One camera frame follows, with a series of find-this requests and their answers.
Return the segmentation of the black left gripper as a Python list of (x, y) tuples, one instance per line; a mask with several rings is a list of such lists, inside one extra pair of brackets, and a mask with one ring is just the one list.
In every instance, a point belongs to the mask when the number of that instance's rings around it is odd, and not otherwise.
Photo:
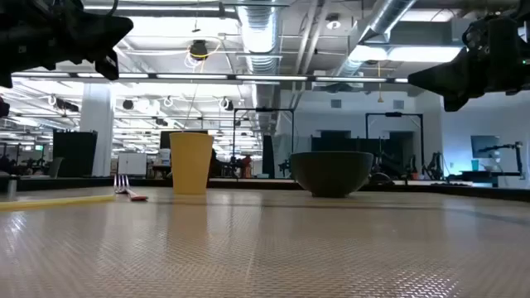
[(129, 18), (86, 12), (80, 0), (0, 0), (0, 86), (11, 88), (15, 72), (54, 70), (74, 56), (66, 47), (117, 80), (113, 48), (132, 29)]

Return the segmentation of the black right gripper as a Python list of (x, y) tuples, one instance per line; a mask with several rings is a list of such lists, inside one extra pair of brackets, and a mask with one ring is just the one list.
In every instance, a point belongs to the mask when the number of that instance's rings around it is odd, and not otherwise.
[(530, 46), (518, 34), (517, 21), (490, 15), (472, 22), (462, 36), (466, 48), (445, 63), (417, 71), (408, 83), (445, 96), (445, 110), (458, 111), (469, 97), (454, 94), (516, 94), (530, 75)]

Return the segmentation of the yellow plastic cup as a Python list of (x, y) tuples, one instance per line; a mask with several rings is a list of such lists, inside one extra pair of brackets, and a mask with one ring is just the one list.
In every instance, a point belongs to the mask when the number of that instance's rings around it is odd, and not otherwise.
[(170, 134), (172, 188), (175, 195), (204, 195), (213, 149), (212, 136), (197, 132)]

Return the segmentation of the fork with orange-red handle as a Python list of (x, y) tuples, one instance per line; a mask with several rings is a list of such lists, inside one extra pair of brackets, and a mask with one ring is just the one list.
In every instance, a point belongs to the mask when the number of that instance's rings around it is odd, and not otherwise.
[(139, 195), (134, 192), (130, 186), (127, 175), (116, 175), (113, 179), (114, 193), (117, 195), (126, 195), (131, 201), (144, 202), (148, 201), (148, 197), (145, 195)]

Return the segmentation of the dark grey ribbed bowl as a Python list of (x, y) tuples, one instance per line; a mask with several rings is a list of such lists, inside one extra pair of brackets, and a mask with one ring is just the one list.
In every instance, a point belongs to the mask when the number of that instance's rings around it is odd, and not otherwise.
[(367, 152), (299, 152), (291, 155), (291, 176), (314, 197), (344, 198), (365, 185), (372, 165)]

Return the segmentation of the black ceiling-hung device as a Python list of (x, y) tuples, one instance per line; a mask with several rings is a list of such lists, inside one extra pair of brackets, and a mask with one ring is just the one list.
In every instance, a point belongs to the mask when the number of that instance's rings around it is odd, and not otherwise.
[(75, 105), (73, 103), (70, 103), (68, 101), (65, 101), (63, 99), (56, 98), (55, 99), (55, 107), (62, 111), (69, 111), (72, 113), (78, 113), (80, 111), (80, 108), (78, 105)]

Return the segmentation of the black background robot arms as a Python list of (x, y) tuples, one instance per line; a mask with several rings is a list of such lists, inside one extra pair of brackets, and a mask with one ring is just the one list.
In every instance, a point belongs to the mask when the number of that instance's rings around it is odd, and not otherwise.
[(442, 154), (439, 151), (434, 152), (429, 163), (422, 166), (422, 170), (430, 180), (444, 180)]

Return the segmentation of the white square pillar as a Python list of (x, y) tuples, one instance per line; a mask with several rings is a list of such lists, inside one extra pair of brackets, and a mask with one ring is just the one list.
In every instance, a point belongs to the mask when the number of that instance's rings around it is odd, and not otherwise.
[(92, 176), (110, 176), (116, 99), (110, 84), (84, 83), (81, 132), (97, 132)]

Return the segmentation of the dark desk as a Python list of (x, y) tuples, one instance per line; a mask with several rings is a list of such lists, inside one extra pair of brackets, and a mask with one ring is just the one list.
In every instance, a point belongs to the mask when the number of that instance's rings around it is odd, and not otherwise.
[(491, 184), (494, 188), (499, 187), (499, 178), (517, 177), (521, 180), (524, 174), (521, 172), (504, 171), (462, 171), (459, 175), (448, 175), (449, 180), (462, 180), (474, 183)]

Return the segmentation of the black room partition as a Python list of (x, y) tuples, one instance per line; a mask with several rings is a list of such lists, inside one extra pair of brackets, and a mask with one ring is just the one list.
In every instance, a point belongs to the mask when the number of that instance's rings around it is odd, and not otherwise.
[(62, 158), (59, 177), (89, 177), (93, 173), (98, 133), (53, 132), (53, 158)]

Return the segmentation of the grey office chair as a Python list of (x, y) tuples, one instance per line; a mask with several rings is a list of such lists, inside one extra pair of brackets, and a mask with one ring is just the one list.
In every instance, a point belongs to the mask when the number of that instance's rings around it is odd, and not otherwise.
[(60, 166), (63, 160), (64, 160), (63, 157), (57, 157), (57, 158), (54, 158), (53, 161), (50, 163), (50, 167), (48, 171), (48, 176), (50, 178), (55, 179), (58, 176), (59, 171), (60, 171)]

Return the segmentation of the yellow tape strip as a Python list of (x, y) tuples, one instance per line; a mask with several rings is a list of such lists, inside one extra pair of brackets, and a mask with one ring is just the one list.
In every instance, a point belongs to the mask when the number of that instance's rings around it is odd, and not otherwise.
[(39, 209), (51, 206), (61, 206), (69, 204), (92, 204), (92, 203), (106, 203), (114, 201), (114, 195), (92, 195), (72, 198), (57, 198), (57, 199), (36, 199), (36, 200), (21, 200), (0, 202), (0, 211), (18, 211), (24, 209)]

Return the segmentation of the wall-side computer monitor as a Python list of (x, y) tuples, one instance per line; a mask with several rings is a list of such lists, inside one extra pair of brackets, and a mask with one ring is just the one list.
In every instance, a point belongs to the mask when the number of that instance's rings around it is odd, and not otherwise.
[(493, 147), (499, 145), (500, 137), (478, 135), (471, 136), (470, 140), (473, 158), (489, 158), (494, 154)]

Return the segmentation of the black metal station frame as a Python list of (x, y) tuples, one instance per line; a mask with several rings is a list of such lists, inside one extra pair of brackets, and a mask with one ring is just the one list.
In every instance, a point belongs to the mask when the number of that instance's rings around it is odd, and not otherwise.
[(293, 108), (235, 108), (232, 114), (231, 153), (247, 153), (238, 146), (237, 131), (242, 123), (250, 124), (250, 136), (261, 152), (261, 172), (256, 177), (265, 179), (289, 179), (291, 155), (296, 150), (296, 122)]
[(425, 174), (423, 166), (425, 164), (425, 144), (424, 144), (424, 120), (422, 113), (401, 113), (401, 112), (385, 112), (385, 113), (365, 113), (364, 114), (364, 138), (369, 139), (369, 117), (370, 116), (383, 116), (385, 118), (400, 118), (400, 117), (409, 117), (409, 120), (412, 121), (411, 117), (417, 117), (419, 119), (419, 124), (417, 125), (420, 128), (420, 144), (421, 144), (421, 170), (422, 175)]

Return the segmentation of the silver ventilation duct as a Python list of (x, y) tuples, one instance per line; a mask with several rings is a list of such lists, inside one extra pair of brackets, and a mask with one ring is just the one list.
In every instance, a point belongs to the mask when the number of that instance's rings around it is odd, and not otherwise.
[[(273, 55), (278, 50), (279, 11), (277, 7), (261, 5), (239, 6), (236, 8), (241, 22), (241, 38), (248, 72), (251, 75), (277, 75), (278, 58)], [(252, 86), (252, 101), (255, 108), (276, 108), (279, 86), (259, 84)]]
[(371, 13), (355, 22), (349, 34), (349, 54), (335, 69), (333, 76), (350, 77), (357, 73), (361, 65), (370, 60), (362, 54), (369, 48), (364, 45), (374, 37), (382, 36), (388, 42), (391, 30), (412, 8), (417, 0), (377, 0)]

